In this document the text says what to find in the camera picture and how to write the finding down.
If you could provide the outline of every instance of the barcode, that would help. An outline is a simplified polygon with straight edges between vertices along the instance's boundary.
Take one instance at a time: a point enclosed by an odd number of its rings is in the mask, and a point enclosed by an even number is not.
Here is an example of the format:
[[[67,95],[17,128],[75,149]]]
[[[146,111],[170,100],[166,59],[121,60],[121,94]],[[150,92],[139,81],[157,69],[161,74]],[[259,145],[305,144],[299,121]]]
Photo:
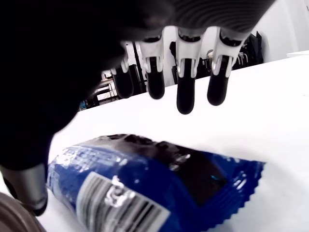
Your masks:
[[[91,172],[78,193],[76,215],[90,232],[157,232],[170,212],[119,182]]]

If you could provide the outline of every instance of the blue snack bag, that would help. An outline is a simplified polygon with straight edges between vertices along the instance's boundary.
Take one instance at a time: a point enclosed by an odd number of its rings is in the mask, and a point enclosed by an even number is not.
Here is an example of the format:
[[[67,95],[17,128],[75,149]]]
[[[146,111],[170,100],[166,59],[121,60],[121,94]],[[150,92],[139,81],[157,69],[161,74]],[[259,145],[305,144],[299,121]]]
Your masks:
[[[119,134],[66,148],[47,186],[90,232],[201,232],[244,206],[264,164]]]

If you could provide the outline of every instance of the prosthetic hand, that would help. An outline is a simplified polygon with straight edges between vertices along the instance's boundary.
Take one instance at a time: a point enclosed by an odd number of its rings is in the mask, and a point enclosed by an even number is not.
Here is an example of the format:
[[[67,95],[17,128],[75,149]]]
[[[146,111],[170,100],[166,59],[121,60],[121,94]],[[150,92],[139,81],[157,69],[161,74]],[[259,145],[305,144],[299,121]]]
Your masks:
[[[54,0],[6,6],[0,171],[11,194],[36,215],[44,212],[50,142],[93,92],[102,70],[112,70],[122,98],[132,95],[121,41],[140,41],[149,93],[160,99],[164,95],[162,30],[177,26],[177,107],[188,114],[194,106],[206,28],[220,28],[207,93],[212,105],[220,105],[243,41],[273,1]]]

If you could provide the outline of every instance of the black fingertip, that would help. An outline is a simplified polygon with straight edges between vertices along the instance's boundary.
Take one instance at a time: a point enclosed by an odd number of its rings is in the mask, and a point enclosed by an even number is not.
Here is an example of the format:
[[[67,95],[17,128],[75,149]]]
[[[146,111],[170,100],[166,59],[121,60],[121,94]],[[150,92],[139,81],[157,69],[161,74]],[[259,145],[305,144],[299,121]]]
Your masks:
[[[123,72],[121,68],[116,69],[116,75],[112,75],[117,94],[121,98],[129,98],[133,95],[134,87],[130,70]]]
[[[187,115],[192,112],[194,108],[194,95],[195,78],[190,76],[178,77],[177,109],[181,114]]]
[[[207,99],[210,104],[218,106],[224,102],[227,90],[227,83],[228,77],[225,76],[225,72],[222,72],[220,70],[217,76],[211,73],[207,92]]]
[[[153,99],[160,99],[165,93],[164,77],[162,72],[147,73],[148,92]]]

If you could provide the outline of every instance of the white tabletop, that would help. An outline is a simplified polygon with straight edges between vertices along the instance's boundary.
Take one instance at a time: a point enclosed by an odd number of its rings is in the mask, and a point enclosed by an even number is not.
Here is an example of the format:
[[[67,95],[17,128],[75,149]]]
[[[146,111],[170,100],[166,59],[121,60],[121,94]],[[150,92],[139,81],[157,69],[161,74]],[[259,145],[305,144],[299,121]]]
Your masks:
[[[81,111],[55,137],[50,161],[69,145],[100,135],[134,133],[156,141],[266,161],[256,193],[210,232],[309,231],[309,56],[232,71],[225,102],[207,102],[209,77],[196,81],[189,115],[176,108],[177,86],[163,99],[148,94]],[[6,191],[0,182],[0,191]],[[81,232],[49,192],[39,221],[48,232]]]
[[[297,56],[303,56],[303,55],[309,56],[309,50],[301,51],[301,52],[292,52],[292,53],[286,54],[287,57],[297,57]]]

